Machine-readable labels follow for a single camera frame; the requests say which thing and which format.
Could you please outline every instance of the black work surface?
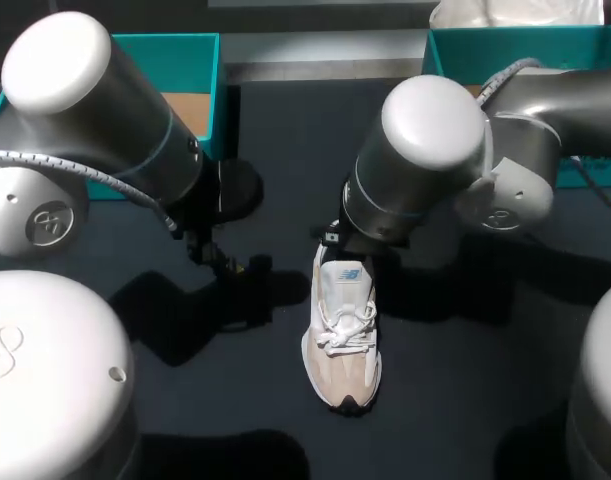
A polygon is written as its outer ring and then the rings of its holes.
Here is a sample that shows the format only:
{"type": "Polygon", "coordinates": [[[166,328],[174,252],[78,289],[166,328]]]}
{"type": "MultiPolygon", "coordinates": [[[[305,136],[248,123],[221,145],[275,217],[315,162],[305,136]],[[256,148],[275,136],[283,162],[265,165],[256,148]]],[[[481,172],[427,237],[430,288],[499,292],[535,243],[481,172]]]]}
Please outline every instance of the black work surface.
{"type": "Polygon", "coordinates": [[[464,236],[451,206],[438,207],[402,267],[379,277],[384,372],[373,410],[342,418],[309,384],[300,350],[309,230],[334,219],[339,186],[395,84],[241,88],[239,154],[262,174],[265,202],[217,237],[243,263],[271,257],[270,317],[210,285],[153,214],[124,202],[95,203],[62,257],[0,259],[0,270],[80,281],[128,323],[146,478],[565,478],[564,402],[591,306],[611,284],[611,213],[587,191],[557,197],[536,232],[551,248],[464,236]]]}

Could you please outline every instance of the cardboard box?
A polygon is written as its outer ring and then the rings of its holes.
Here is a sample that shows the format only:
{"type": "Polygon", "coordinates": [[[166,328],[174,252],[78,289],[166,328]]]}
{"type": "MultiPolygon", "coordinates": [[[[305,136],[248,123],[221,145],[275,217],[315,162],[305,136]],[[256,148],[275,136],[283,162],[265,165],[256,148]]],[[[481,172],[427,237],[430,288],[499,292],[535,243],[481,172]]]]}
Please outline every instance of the cardboard box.
{"type": "Polygon", "coordinates": [[[209,132],[211,95],[209,93],[163,93],[172,110],[197,137],[209,132]]]}

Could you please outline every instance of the gray metal arm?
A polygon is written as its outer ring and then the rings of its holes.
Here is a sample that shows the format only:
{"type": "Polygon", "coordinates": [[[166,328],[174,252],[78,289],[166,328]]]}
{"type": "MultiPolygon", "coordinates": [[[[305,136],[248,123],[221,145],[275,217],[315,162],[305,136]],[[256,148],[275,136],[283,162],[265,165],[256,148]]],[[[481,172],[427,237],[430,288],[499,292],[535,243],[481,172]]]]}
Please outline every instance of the gray metal arm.
{"type": "Polygon", "coordinates": [[[526,69],[485,105],[493,117],[511,113],[551,126],[561,155],[611,157],[611,70],[526,69]]]}

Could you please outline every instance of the white sneaker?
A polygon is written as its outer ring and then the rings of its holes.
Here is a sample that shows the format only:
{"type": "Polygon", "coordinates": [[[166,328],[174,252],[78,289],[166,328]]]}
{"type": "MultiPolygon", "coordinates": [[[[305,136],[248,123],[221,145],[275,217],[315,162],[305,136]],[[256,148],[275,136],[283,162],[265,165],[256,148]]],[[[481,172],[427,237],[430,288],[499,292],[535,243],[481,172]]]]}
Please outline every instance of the white sneaker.
{"type": "Polygon", "coordinates": [[[303,361],[324,402],[344,413],[359,413],[374,399],[381,380],[372,263],[322,263],[326,250],[320,245],[314,258],[303,361]]]}

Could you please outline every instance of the teal bin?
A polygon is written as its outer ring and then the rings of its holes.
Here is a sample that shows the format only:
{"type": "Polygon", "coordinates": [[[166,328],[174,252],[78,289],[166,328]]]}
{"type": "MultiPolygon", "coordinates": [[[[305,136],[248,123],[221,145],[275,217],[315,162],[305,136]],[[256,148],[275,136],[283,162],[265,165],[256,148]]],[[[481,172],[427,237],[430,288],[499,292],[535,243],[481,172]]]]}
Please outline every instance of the teal bin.
{"type": "MultiPolygon", "coordinates": [[[[448,28],[427,38],[423,73],[482,85],[522,58],[546,67],[598,70],[611,68],[611,26],[448,28]]],[[[611,159],[583,158],[592,177],[611,187],[611,159]]],[[[569,160],[561,164],[559,187],[587,186],[569,160]]]]}
{"type": "MultiPolygon", "coordinates": [[[[198,137],[212,160],[223,160],[227,86],[216,33],[114,35],[122,49],[136,62],[160,92],[209,93],[210,118],[207,135],[198,137]]],[[[0,111],[5,106],[1,94],[0,111]]],[[[104,185],[90,183],[92,200],[124,198],[104,185]]]]}

